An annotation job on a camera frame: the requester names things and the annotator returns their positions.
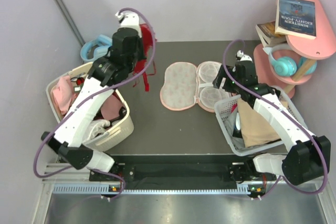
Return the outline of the red lace bra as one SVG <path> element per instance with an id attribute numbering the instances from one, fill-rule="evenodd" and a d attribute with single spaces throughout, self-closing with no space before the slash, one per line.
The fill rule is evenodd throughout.
<path id="1" fill-rule="evenodd" d="M 153 47 L 153 36 L 150 32 L 150 29 L 149 29 L 148 25 L 147 24 L 140 24 L 140 28 L 141 28 L 141 32 L 142 32 L 142 42 L 143 42 L 143 50 L 144 50 L 145 58 L 136 63 L 134 71 L 133 71 L 133 76 L 135 76 L 136 74 L 138 74 L 139 72 L 141 72 L 144 69 L 144 67 L 146 66 L 146 63 L 147 63 L 147 54 L 148 54 L 150 48 Z M 154 69 L 154 72 L 151 73 L 151 74 L 147 74 L 146 72 L 144 72 L 142 74 L 145 92 L 149 92 L 149 90 L 150 90 L 150 85 L 149 85 L 149 82 L 148 82 L 148 76 L 154 76 L 156 74 L 155 62 L 153 62 L 153 69 Z"/>

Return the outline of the floral mesh laundry bag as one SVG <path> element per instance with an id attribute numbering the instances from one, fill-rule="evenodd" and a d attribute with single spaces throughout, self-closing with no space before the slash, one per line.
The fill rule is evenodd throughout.
<path id="1" fill-rule="evenodd" d="M 216 102 L 230 98 L 224 89 L 213 87 L 221 63 L 205 61 L 198 66 L 190 62 L 175 62 L 164 73 L 160 90 L 163 106 L 172 111 L 183 111 L 198 104 L 205 111 L 214 112 Z"/>

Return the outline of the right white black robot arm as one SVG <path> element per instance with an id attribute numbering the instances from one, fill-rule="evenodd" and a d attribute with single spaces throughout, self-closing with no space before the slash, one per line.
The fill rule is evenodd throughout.
<path id="1" fill-rule="evenodd" d="M 283 176 L 297 186 L 318 177 L 328 180 L 331 143 L 325 136 L 317 137 L 298 122 L 279 101 L 280 92 L 259 83 L 254 63 L 239 61 L 234 67 L 221 65 L 213 81 L 214 88 L 237 93 L 261 115 L 284 143 L 287 155 L 260 154 L 245 166 L 252 180 L 264 173 Z"/>

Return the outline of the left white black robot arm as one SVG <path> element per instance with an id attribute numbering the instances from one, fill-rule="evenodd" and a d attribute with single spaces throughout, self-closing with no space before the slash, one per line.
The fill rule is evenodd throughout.
<path id="1" fill-rule="evenodd" d="M 44 142 L 73 168 L 97 169 L 107 180 L 114 180 L 119 168 L 104 152 L 83 144 L 87 128 L 105 100 L 145 58 L 140 29 L 119 28 L 112 36 L 106 56 L 95 60 L 88 71 L 82 89 L 70 110 L 53 132 L 43 134 Z"/>

